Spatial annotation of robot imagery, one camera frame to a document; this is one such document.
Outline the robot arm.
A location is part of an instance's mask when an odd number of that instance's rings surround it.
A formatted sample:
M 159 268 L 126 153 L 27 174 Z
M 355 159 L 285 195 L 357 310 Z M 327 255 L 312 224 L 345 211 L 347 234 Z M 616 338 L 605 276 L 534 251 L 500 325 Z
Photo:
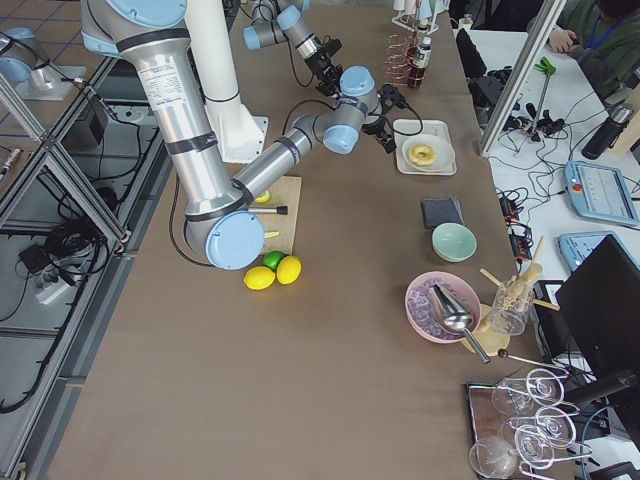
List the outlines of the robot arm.
M 337 98 L 324 114 L 297 118 L 291 129 L 238 174 L 229 175 L 223 149 L 259 137 L 245 108 L 236 113 L 237 85 L 227 22 L 218 1 L 85 1 L 82 35 L 88 50 L 129 62 L 136 70 L 166 149 L 187 196 L 184 237 L 215 267 L 251 264 L 264 228 L 250 211 L 255 197 L 316 145 L 350 153 L 361 134 L 395 147 L 369 70 L 336 70 L 306 24 L 302 3 L 279 1 L 270 20 L 279 39 L 304 58 Z
M 311 1 L 252 1 L 251 23 L 243 30 L 244 43 L 249 50 L 287 43 L 303 58 L 317 79 L 316 89 L 327 97 L 340 93 L 341 65 L 332 63 L 332 56 L 342 47 L 337 38 L 321 40 L 306 23 L 303 13 Z

